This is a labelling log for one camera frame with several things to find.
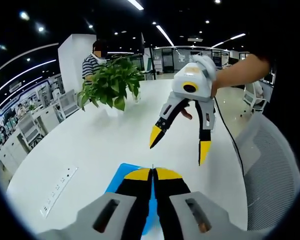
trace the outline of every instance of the white table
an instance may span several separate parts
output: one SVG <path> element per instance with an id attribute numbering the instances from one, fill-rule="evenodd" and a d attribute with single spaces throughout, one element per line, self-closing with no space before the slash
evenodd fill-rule
<path id="1" fill-rule="evenodd" d="M 128 94 L 122 116 L 109 118 L 104 109 L 89 103 L 48 134 L 26 157 L 7 190 L 17 214 L 34 233 L 62 229 L 76 220 L 77 212 L 100 197 L 121 163 L 165 167 L 183 176 L 192 192 L 201 191 L 229 213 L 230 221 L 246 230 L 248 208 L 244 179 L 232 140 L 218 111 L 210 152 L 198 166 L 199 118 L 178 115 L 163 139 L 149 149 L 150 133 L 171 91 L 171 80 L 141 82 L 141 100 Z M 40 208 L 61 171 L 78 167 L 50 214 Z M 163 239 L 160 227 L 143 240 Z"/>

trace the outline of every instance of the gray mesh chair back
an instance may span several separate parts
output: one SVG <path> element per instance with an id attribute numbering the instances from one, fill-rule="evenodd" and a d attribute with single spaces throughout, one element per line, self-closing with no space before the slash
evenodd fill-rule
<path id="1" fill-rule="evenodd" d="M 300 171 L 283 134 L 255 113 L 235 140 L 243 163 L 248 230 L 269 232 L 300 191 Z"/>
<path id="2" fill-rule="evenodd" d="M 59 97 L 59 105 L 65 117 L 70 116 L 79 109 L 75 91 L 71 90 Z"/>
<path id="3" fill-rule="evenodd" d="M 41 131 L 35 124 L 31 113 L 27 113 L 23 118 L 19 120 L 17 128 L 20 129 L 22 135 L 29 145 L 38 136 L 41 136 Z"/>

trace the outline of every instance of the human hand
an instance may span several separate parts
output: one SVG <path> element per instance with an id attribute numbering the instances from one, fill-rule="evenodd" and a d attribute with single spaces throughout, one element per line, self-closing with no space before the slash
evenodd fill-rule
<path id="1" fill-rule="evenodd" d="M 186 117 L 187 119 L 192 119 L 192 115 L 190 113 L 187 112 L 187 110 L 184 108 L 181 110 L 181 114 Z"/>
<path id="2" fill-rule="evenodd" d="M 217 81 L 213 81 L 212 82 L 212 88 L 211 88 L 211 98 L 213 99 L 216 94 L 217 94 L 217 90 L 218 90 L 218 83 Z M 184 108 L 181 110 L 181 114 L 186 117 L 187 119 L 192 119 L 192 115 L 190 113 L 187 112 L 187 110 Z"/>

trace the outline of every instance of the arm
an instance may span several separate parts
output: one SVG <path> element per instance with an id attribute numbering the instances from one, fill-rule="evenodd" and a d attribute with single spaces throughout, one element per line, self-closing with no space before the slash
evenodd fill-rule
<path id="1" fill-rule="evenodd" d="M 270 63 L 250 54 L 245 60 L 219 71 L 213 83 L 216 89 L 253 83 L 270 71 Z"/>
<path id="2" fill-rule="evenodd" d="M 84 60 L 82 63 L 82 78 L 86 81 L 92 82 L 93 68 L 88 60 Z"/>

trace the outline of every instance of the desk socket panel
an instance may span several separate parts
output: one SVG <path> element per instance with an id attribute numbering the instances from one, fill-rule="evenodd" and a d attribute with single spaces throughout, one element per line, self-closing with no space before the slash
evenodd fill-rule
<path id="1" fill-rule="evenodd" d="M 40 208 L 40 212 L 44 218 L 48 216 L 58 197 L 65 189 L 68 182 L 71 180 L 71 178 L 77 170 L 77 167 L 69 166 L 62 171 L 62 174 L 51 188 L 51 192 L 48 194 L 46 201 L 42 204 L 42 207 Z"/>

